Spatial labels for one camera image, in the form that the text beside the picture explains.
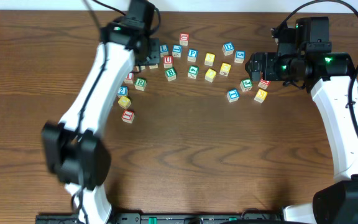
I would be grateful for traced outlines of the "green R block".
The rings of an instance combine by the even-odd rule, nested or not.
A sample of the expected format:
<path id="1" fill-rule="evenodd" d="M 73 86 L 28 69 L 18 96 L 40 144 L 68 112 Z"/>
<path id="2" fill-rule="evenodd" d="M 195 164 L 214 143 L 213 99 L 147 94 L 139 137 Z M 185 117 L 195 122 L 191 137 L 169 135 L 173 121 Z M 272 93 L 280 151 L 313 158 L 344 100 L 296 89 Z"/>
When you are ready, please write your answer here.
<path id="1" fill-rule="evenodd" d="M 136 78 L 134 86 L 136 90 L 144 91 L 147 86 L 147 80 L 143 78 Z"/>

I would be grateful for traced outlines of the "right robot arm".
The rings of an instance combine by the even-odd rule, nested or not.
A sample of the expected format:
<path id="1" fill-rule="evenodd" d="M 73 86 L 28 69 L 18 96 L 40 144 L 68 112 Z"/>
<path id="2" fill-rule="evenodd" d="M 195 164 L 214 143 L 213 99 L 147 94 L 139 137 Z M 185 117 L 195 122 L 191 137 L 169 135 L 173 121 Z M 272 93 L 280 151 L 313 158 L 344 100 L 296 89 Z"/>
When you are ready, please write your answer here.
<path id="1" fill-rule="evenodd" d="M 272 31 L 276 52 L 257 52 L 245 65 L 250 79 L 302 82 L 323 119 L 334 164 L 334 183 L 313 201 L 283 209 L 300 223 L 358 223 L 358 85 L 347 53 L 334 53 L 327 17 L 305 17 L 294 28 Z"/>

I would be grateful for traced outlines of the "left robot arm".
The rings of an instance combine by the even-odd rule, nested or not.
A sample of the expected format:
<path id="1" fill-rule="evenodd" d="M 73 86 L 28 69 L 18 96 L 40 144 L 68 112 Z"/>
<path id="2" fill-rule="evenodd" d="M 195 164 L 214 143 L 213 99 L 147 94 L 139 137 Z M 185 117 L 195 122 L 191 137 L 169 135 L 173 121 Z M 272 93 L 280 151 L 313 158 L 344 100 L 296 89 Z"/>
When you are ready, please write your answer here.
<path id="1" fill-rule="evenodd" d="M 71 195 L 71 215 L 38 215 L 36 223 L 108 223 L 114 215 L 104 181 L 111 156 L 102 138 L 110 110 L 127 75 L 136 66 L 160 62 L 159 40 L 151 36 L 159 10 L 149 1 L 132 0 L 129 9 L 107 26 L 92 9 L 99 45 L 76 100 L 57 124 L 45 123 L 41 137 L 48 171 Z"/>

